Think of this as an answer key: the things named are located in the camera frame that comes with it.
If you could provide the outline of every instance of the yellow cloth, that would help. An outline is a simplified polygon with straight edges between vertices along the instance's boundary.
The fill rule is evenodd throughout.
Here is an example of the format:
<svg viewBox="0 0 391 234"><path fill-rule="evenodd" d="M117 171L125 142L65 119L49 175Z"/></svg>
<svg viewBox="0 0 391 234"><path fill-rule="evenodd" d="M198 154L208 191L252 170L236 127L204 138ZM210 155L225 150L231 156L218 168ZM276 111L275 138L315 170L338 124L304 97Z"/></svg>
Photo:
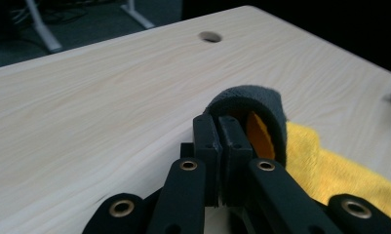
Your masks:
<svg viewBox="0 0 391 234"><path fill-rule="evenodd" d="M368 200L391 217L391 182L381 175L329 152L317 133L287 124L287 171L313 199L327 204L331 196L348 193Z"/></svg>

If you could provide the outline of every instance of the wooden table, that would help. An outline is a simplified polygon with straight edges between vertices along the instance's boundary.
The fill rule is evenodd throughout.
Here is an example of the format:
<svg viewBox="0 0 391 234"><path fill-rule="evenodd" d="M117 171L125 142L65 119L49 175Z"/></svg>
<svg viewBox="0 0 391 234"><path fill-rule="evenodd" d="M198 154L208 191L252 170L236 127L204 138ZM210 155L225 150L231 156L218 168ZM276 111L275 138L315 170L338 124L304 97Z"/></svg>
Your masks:
<svg viewBox="0 0 391 234"><path fill-rule="evenodd" d="M0 233L81 233L109 196L148 196L192 119L243 84L391 180L391 73L243 7L0 68ZM205 233L225 214L207 209Z"/></svg>

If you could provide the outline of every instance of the floor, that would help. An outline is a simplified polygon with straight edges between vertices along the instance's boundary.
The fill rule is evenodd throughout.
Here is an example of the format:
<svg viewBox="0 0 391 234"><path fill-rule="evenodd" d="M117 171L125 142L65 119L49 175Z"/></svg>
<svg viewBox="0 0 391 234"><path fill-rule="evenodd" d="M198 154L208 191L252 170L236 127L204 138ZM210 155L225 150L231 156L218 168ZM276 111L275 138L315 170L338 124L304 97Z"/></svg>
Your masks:
<svg viewBox="0 0 391 234"><path fill-rule="evenodd" d="M120 6L126 1L83 2L84 4L70 7L67 4L63 7L56 6L50 2L49 5L39 6L43 20L62 44L64 51L145 30L121 10ZM16 14L24 7L22 5L13 9L13 13ZM136 0L136 9L155 26L162 26L180 21L181 0ZM21 20L17 27L20 38L0 35L0 67L50 54L32 28L30 16L17 20Z"/></svg>

